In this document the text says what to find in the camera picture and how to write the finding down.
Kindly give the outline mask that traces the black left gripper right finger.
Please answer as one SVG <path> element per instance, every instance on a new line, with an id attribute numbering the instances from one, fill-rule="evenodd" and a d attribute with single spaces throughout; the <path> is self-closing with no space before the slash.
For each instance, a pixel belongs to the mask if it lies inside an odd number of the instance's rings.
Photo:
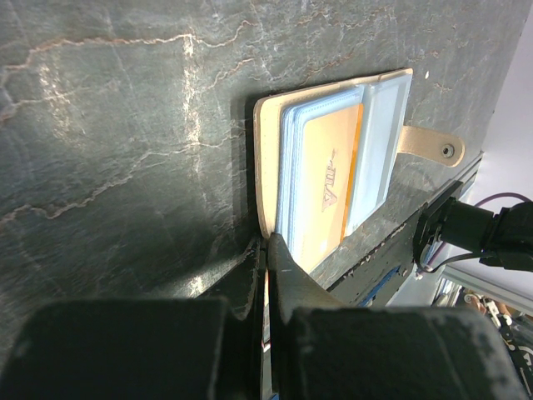
<path id="1" fill-rule="evenodd" d="M 522 399 L 490 321 L 455 307 L 348 307 L 267 245 L 272 386 L 282 399 Z"/>

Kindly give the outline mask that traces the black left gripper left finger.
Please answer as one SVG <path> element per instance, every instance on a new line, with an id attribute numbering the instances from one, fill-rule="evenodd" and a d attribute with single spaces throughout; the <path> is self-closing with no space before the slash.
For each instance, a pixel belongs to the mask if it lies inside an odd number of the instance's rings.
<path id="1" fill-rule="evenodd" d="M 56 302 L 25 323 L 1 375 L 4 399 L 258 399 L 265 253 L 193 298 Z"/>

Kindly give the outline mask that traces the beige leather card holder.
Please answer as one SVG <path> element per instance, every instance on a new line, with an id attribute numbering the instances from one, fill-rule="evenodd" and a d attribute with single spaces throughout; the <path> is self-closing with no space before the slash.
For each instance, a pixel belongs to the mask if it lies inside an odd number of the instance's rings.
<path id="1" fill-rule="evenodd" d="M 260 229 L 265 238 L 280 235 L 295 262 L 307 122 L 358 103 L 364 106 L 345 237 L 385 203 L 399 154 L 449 168 L 461 162 L 466 151 L 461 138 L 405 125 L 412 75 L 406 68 L 355 77 L 265 97 L 256 103 L 253 135 Z"/>

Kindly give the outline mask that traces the gold VIP card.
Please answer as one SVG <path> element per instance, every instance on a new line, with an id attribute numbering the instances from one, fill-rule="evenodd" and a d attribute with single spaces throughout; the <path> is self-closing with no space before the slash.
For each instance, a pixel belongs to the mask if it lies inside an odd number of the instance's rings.
<path id="1" fill-rule="evenodd" d="M 352 171 L 361 135 L 360 103 L 314 118 L 304 128 L 303 204 L 293 251 L 296 263 L 310 272 L 345 237 L 351 201 Z"/>

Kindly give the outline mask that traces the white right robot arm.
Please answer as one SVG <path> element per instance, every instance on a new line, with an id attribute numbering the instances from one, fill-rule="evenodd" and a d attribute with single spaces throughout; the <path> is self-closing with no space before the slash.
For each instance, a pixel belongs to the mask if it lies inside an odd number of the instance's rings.
<path id="1" fill-rule="evenodd" d="M 493 213 L 448 197 L 438 200 L 421 214 L 413 238 L 414 262 L 426 268 L 422 258 L 435 242 L 466 251 L 451 263 L 477 258 L 488 267 L 513 271 L 532 270 L 532 202 L 519 202 Z"/>

